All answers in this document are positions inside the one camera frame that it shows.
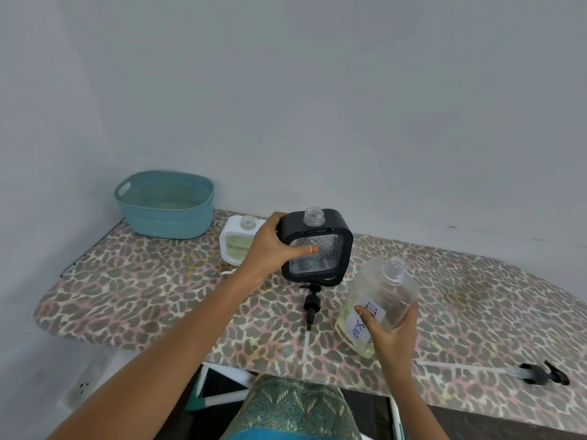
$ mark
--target basket rim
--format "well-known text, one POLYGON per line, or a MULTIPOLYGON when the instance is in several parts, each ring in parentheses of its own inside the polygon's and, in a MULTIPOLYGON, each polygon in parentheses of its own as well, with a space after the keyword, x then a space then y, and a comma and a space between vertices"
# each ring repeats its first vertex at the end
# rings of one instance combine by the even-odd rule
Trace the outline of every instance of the basket rim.
POLYGON ((214 198, 214 183, 207 177, 205 176, 201 176, 199 174, 193 174, 193 173, 186 173, 184 171, 174 171, 174 170, 170 170, 170 169, 148 169, 145 171, 139 171, 136 172, 134 174, 131 174, 130 176, 126 177, 120 184, 118 184, 116 186, 116 188, 114 188, 114 199, 116 200, 116 202, 118 202, 121 205, 124 205, 125 207, 133 207, 133 208, 140 208, 143 210, 159 210, 159 211, 172 211, 172 212, 185 212, 185 211, 189 211, 189 210, 194 210, 196 208, 200 208, 200 207, 212 207, 212 199, 214 198), (206 181, 207 183, 209 183, 210 185, 210 189, 209 189, 209 195, 206 198, 205 201, 203 201, 200 205, 196 205, 194 207, 189 207, 189 208, 182 208, 181 210, 175 210, 175 209, 170 209, 170 208, 154 208, 154 207, 142 207, 141 205, 133 205, 131 203, 127 203, 121 200, 121 196, 119 195, 118 191, 128 182, 130 182, 132 180, 133 177, 139 176, 139 175, 144 175, 144 174, 148 174, 148 173, 173 173, 173 174, 181 174, 181 175, 185 175, 185 176, 189 176, 192 178, 197 178, 197 179, 203 179, 204 181, 206 181))

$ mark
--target person's left arm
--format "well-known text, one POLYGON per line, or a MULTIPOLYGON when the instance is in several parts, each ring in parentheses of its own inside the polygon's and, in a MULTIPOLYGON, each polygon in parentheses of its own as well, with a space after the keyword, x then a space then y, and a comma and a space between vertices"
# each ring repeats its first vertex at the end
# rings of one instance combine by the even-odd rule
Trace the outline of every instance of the person's left arm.
POLYGON ((247 295, 268 274, 316 246, 289 247, 275 234, 274 213, 259 229, 242 265, 164 336, 136 356, 63 422, 49 440, 152 439, 191 377, 247 295))

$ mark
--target patterned tablecloth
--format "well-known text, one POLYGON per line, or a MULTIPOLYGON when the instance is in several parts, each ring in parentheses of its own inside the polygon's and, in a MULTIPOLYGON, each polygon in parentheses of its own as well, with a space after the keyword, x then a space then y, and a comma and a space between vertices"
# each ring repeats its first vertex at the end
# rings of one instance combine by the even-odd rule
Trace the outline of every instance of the patterned tablecloth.
MULTIPOLYGON (((103 346, 142 350, 222 280, 216 212, 191 240, 155 239, 124 222, 43 297, 44 331, 103 346)), ((334 333, 350 279, 371 257, 401 256, 421 284, 415 358, 501 367, 554 362, 567 387, 532 386, 504 375, 414 366, 427 403, 587 433, 587 306, 517 267, 373 236, 355 235, 345 280, 321 292, 308 360, 301 362, 307 293, 280 275, 250 295, 207 357, 276 376, 389 394, 379 363, 355 354, 334 333)))

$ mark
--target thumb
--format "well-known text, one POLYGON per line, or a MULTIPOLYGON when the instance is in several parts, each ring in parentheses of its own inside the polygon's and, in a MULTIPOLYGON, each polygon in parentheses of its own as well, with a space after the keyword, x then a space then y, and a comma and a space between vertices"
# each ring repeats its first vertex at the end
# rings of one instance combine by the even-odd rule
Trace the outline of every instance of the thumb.
POLYGON ((356 313, 359 314, 363 324, 367 327, 367 330, 371 334, 373 338, 379 333, 379 331, 383 330, 382 327, 379 325, 373 314, 367 310, 366 307, 363 306, 355 306, 356 313))
POLYGON ((303 256, 313 255, 317 251, 318 251, 317 245, 288 246, 288 257, 290 259, 301 258, 303 256))

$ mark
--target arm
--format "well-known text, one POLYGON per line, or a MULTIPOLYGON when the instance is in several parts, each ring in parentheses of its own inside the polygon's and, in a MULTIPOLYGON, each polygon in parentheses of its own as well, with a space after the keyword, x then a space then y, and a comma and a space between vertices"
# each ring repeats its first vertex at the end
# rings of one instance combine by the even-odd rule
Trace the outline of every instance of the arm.
POLYGON ((272 214, 259 229, 235 273, 101 386, 49 440, 77 439, 80 432, 86 439, 155 437, 246 296, 285 262, 317 251, 282 244, 275 235, 282 216, 272 214))
POLYGON ((418 319, 418 304, 412 305, 406 317, 394 330, 386 330, 364 307, 356 306, 369 330, 375 353, 381 363, 383 377, 397 403, 401 422, 414 440, 449 440, 442 427, 418 394, 412 380, 412 354, 414 352, 418 319))

